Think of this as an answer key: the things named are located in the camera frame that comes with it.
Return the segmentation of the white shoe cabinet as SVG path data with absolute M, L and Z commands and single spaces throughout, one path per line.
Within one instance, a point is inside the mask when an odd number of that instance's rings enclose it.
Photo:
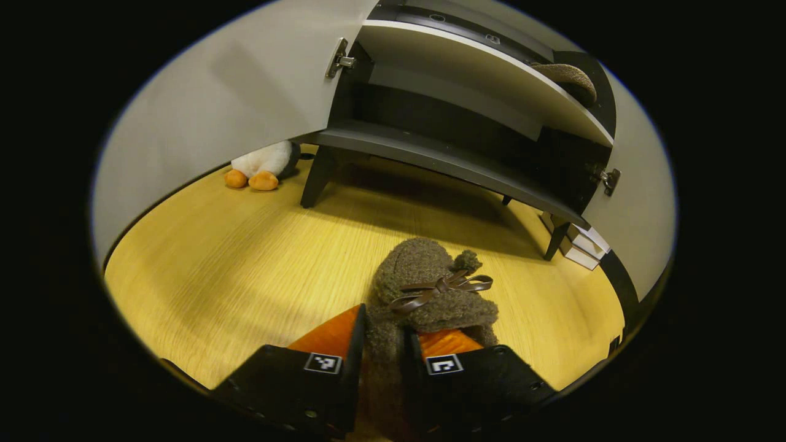
M 617 110 L 607 72 L 585 52 L 558 50 L 482 2 L 378 0 L 343 68 L 328 125 L 298 137 L 318 146 L 301 205 L 317 204 L 348 163 L 379 157 L 444 174 L 549 212 L 556 232 L 589 230 L 582 213 L 611 156 Z M 597 90 L 585 108 L 532 63 L 569 64 Z

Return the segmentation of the brown fuzzy shoe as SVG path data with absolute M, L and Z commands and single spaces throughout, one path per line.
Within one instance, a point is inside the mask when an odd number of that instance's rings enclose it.
M 366 300 L 363 383 L 371 423 L 393 442 L 416 440 L 400 368 L 405 330 L 415 332 L 427 357 L 499 342 L 499 307 L 482 297 L 493 279 L 478 274 L 481 266 L 474 251 L 450 255 L 429 238 L 402 241 L 379 264 Z
M 587 73 L 580 68 L 561 63 L 532 63 L 531 68 L 560 86 L 581 106 L 590 108 L 595 105 L 597 90 Z

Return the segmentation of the white plush toy orange feet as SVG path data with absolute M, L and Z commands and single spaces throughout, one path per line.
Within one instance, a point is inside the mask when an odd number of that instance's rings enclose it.
M 300 156 L 300 146 L 287 140 L 256 149 L 231 160 L 224 184 L 228 188 L 273 191 L 279 187 L 281 179 L 294 173 Z

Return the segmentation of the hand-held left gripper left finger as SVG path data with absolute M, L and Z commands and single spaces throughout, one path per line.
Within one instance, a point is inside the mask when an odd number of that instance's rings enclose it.
M 298 349 L 266 344 L 211 397 L 283 430 L 344 440 L 356 428 L 366 307 L 311 331 Z

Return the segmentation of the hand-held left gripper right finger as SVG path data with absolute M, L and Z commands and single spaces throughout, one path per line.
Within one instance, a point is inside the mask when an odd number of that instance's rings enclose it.
M 424 357 L 404 335 L 405 417 L 415 440 L 491 440 L 558 392 L 507 345 Z

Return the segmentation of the white cabinet door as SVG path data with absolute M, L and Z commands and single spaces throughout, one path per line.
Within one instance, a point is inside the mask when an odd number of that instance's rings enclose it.
M 621 341 L 652 310 L 677 237 L 677 193 L 664 140 L 640 101 L 608 72 L 617 126 L 611 156 L 599 169 L 597 190 L 582 213 L 609 245 L 601 268 L 620 301 Z
M 213 167 L 326 128 L 340 40 L 378 0 L 275 0 L 226 23 L 161 68 L 107 135 L 91 196 L 101 269 L 141 213 Z

